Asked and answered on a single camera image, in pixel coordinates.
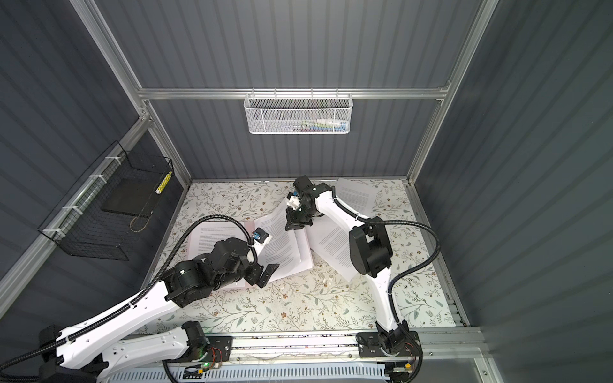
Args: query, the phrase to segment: wire basket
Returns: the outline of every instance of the wire basket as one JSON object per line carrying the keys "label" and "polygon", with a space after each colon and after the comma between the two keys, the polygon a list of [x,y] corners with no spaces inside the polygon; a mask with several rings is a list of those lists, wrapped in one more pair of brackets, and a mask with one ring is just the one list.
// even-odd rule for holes
{"label": "wire basket", "polygon": [[172,170],[166,157],[122,151],[90,176],[94,181],[72,206],[62,207],[68,213],[56,227],[39,231],[72,256],[128,260]]}
{"label": "wire basket", "polygon": [[249,132],[253,134],[347,134],[353,100],[264,99],[245,96]]}

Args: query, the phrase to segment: dark gray wall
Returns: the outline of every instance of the dark gray wall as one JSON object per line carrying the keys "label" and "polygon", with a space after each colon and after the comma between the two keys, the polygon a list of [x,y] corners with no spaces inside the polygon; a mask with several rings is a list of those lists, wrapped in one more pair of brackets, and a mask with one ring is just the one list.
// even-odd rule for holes
{"label": "dark gray wall", "polygon": [[0,1],[0,277],[137,114],[68,0]]}
{"label": "dark gray wall", "polygon": [[417,190],[508,382],[613,359],[613,3],[502,1]]}
{"label": "dark gray wall", "polygon": [[98,1],[146,88],[443,86],[478,4]]}
{"label": "dark gray wall", "polygon": [[155,100],[194,179],[405,176],[435,100],[357,100],[351,132],[249,133],[243,102]]}
{"label": "dark gray wall", "polygon": [[[149,133],[133,151],[161,155]],[[0,360],[38,348],[38,332],[51,324],[65,327],[81,322],[135,294],[182,192],[173,177],[129,261],[72,257],[60,249],[54,251],[0,320]],[[41,363],[37,357],[15,366],[14,371],[31,373]]]}
{"label": "dark gray wall", "polygon": [[[146,88],[444,86],[478,5],[98,2]],[[237,101],[154,105],[199,179],[406,175],[435,102],[356,101],[348,135],[309,137],[251,135]]]}

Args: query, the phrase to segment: floral tablecloth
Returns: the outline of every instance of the floral tablecloth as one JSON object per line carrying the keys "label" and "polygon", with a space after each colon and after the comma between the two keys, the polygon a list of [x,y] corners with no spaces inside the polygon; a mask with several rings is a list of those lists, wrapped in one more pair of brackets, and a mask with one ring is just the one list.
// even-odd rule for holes
{"label": "floral tablecloth", "polygon": [[[373,211],[381,218],[414,219],[402,181],[357,182],[379,189]],[[198,217],[219,213],[239,221],[253,220],[271,212],[290,190],[291,182],[192,184],[157,267]],[[387,231],[394,250],[392,276],[428,256],[419,230],[387,226]],[[186,243],[171,266],[185,257]],[[313,269],[269,283],[263,289],[215,291],[208,299],[158,318],[137,333],[170,330],[187,320],[200,321],[207,333],[373,328],[375,309],[366,280],[358,275],[347,282],[315,253],[313,261]],[[410,327],[455,326],[432,266],[403,278],[396,283],[394,293]]]}

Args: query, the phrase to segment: black wire basket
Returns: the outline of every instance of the black wire basket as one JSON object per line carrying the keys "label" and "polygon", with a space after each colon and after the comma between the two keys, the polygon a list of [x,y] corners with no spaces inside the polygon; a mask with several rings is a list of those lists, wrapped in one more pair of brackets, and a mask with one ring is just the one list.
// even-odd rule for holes
{"label": "black wire basket", "polygon": [[172,174],[169,158],[122,151],[90,176],[73,205],[61,208],[67,212],[55,227],[39,231],[72,256],[128,260]]}

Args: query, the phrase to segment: yellow marker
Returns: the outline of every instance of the yellow marker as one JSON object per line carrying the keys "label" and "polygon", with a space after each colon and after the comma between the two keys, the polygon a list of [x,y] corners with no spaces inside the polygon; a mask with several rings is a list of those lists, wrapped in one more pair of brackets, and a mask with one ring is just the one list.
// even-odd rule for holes
{"label": "yellow marker", "polygon": [[172,177],[172,172],[168,172],[168,174],[164,177],[164,180],[161,184],[159,184],[158,188],[155,190],[156,194],[162,194],[162,190],[168,185],[168,181],[170,181],[170,177]]}

